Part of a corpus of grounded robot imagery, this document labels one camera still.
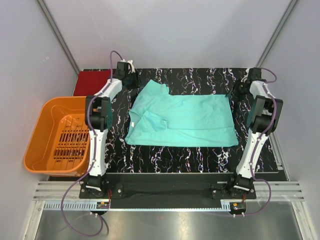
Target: white wall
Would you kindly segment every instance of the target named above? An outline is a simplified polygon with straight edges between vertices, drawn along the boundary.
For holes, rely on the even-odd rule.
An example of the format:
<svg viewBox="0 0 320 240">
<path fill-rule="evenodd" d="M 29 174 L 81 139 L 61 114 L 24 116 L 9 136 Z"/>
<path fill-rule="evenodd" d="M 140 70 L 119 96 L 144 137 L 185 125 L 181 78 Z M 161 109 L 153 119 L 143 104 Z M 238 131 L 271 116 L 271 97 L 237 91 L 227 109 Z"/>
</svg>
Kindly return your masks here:
<svg viewBox="0 0 320 240">
<path fill-rule="evenodd" d="M 278 81 L 272 93 L 283 99 L 276 134 L 289 175 L 299 181 L 320 236 L 320 1 L 300 1 L 263 67 Z"/>
<path fill-rule="evenodd" d="M 82 69 L 255 66 L 289 0 L 45 0 Z"/>
<path fill-rule="evenodd" d="M 0 7 L 0 239 L 20 239 L 39 175 L 23 157 L 42 105 L 71 95 L 77 76 L 35 0 Z"/>
</svg>

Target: turquoise shirt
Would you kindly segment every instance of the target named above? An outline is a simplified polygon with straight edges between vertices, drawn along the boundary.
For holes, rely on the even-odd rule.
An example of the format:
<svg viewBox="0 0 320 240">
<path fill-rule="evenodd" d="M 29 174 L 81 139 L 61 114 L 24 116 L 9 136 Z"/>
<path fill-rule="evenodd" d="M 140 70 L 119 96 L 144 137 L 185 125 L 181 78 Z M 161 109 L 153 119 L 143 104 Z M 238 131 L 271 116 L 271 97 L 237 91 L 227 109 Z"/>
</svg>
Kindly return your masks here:
<svg viewBox="0 0 320 240">
<path fill-rule="evenodd" d="M 231 147 L 238 145 L 229 99 L 225 95 L 170 95 L 150 80 L 129 111 L 130 145 Z"/>
</svg>

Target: black marble table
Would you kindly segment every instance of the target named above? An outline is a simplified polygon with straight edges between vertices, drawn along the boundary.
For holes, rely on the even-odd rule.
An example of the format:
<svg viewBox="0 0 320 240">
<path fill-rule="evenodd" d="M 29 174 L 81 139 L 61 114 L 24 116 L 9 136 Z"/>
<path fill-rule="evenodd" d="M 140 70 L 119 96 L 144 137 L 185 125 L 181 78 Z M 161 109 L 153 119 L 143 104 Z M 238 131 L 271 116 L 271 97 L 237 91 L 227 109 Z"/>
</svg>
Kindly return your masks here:
<svg viewBox="0 0 320 240">
<path fill-rule="evenodd" d="M 166 84 L 172 95 L 226 94 L 245 68 L 169 68 L 138 69 L 139 89 L 124 90 L 112 101 L 113 125 L 107 135 L 105 162 L 108 173 L 226 173 L 234 172 L 248 138 L 246 120 L 253 97 L 235 107 L 230 103 L 238 146 L 164 147 L 128 145 L 129 110 L 149 80 Z M 270 142 L 267 140 L 258 160 L 258 172 L 278 172 Z"/>
</svg>

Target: robotic arm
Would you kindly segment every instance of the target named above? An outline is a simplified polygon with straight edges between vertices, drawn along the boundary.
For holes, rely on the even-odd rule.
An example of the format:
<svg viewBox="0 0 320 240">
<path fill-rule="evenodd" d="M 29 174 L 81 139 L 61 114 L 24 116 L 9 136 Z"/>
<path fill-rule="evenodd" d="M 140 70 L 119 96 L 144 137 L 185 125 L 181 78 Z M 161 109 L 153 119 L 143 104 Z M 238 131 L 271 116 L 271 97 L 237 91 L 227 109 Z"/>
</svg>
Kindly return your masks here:
<svg viewBox="0 0 320 240">
<path fill-rule="evenodd" d="M 112 81 L 108 80 L 105 86 L 95 94 L 98 95 L 95 101 L 89 106 L 91 100 L 95 97 L 89 95 L 85 99 L 85 123 L 88 125 L 88 108 L 89 120 L 94 128 L 89 130 L 90 135 L 90 158 L 88 169 L 93 168 L 84 178 L 84 185 L 89 189 L 96 189 L 105 192 L 106 184 L 103 176 L 106 173 L 105 164 L 105 145 L 108 129 L 112 125 L 112 107 L 111 102 L 115 96 L 123 89 L 135 89 L 139 87 L 138 73 L 135 70 L 133 61 L 119 61 L 113 74 Z"/>
<path fill-rule="evenodd" d="M 261 78 L 260 68 L 250 68 L 248 75 L 245 78 L 237 80 L 227 95 L 228 97 L 235 97 L 238 101 L 241 101 L 243 97 L 249 93 L 254 97 L 254 103 L 246 122 L 246 125 L 249 128 L 247 143 L 241 161 L 236 167 L 235 173 L 226 187 L 228 194 L 232 197 L 248 194 L 250 190 L 253 189 L 254 180 L 250 167 L 252 166 L 253 171 L 255 171 L 263 145 L 269 138 L 269 135 L 276 130 L 283 106 L 283 101 L 275 98 L 275 119 L 269 130 L 261 135 L 272 121 L 272 114 L 275 110 L 274 103 L 268 96 L 268 94 L 271 95 L 271 93 L 268 86 L 264 86 L 266 80 Z"/>
</svg>

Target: folded fabric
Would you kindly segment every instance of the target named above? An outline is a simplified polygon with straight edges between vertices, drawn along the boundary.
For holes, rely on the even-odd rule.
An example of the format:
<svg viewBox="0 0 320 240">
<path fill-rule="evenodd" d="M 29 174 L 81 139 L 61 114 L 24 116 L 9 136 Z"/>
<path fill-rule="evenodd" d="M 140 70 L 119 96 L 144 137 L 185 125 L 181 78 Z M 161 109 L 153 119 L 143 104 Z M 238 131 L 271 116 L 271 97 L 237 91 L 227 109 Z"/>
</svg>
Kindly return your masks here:
<svg viewBox="0 0 320 240">
<path fill-rule="evenodd" d="M 231 147 L 238 145 L 229 99 L 225 95 L 170 95 L 150 80 L 129 111 L 130 145 Z"/>
</svg>

